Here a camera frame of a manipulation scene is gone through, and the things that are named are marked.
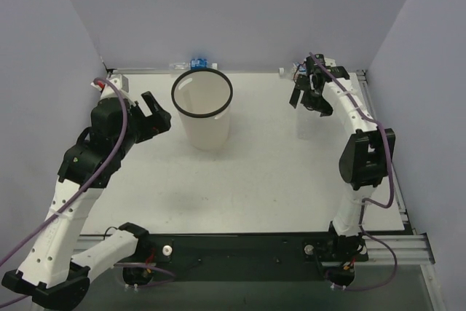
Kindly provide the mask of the white bin with black rim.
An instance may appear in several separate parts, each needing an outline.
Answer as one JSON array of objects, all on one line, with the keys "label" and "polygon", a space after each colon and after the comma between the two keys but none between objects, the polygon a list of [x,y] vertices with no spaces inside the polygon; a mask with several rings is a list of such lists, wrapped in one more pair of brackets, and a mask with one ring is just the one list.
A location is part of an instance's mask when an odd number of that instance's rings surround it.
[{"label": "white bin with black rim", "polygon": [[213,68],[194,68],[174,81],[171,99],[193,147],[211,151],[226,142],[233,93],[230,79]]}]

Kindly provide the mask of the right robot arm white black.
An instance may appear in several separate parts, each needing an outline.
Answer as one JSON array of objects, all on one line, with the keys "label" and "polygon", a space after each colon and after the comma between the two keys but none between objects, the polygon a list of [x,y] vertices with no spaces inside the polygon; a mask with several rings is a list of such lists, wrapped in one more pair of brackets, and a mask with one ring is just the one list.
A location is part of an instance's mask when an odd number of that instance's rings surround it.
[{"label": "right robot arm white black", "polygon": [[329,232],[333,255],[357,255],[364,245],[366,208],[388,209],[395,201],[391,164],[395,134],[371,116],[343,67],[322,67],[308,60],[293,67],[292,80],[290,105],[301,104],[322,117],[338,117],[348,136],[338,164],[347,190]]}]

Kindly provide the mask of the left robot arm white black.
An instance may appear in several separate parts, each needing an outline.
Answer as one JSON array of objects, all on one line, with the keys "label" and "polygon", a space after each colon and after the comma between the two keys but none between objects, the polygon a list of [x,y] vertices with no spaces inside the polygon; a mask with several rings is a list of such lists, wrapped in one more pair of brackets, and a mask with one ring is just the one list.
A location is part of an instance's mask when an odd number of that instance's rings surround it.
[{"label": "left robot arm white black", "polygon": [[73,310],[99,275],[123,259],[147,257],[149,232],[131,223],[87,251],[74,253],[90,210],[129,150],[171,127],[171,115],[154,96],[141,96],[151,112],[148,116],[124,89],[113,83],[102,86],[90,126],[63,156],[46,219],[32,234],[36,241],[23,263],[4,274],[5,288],[31,297],[45,309]]}]

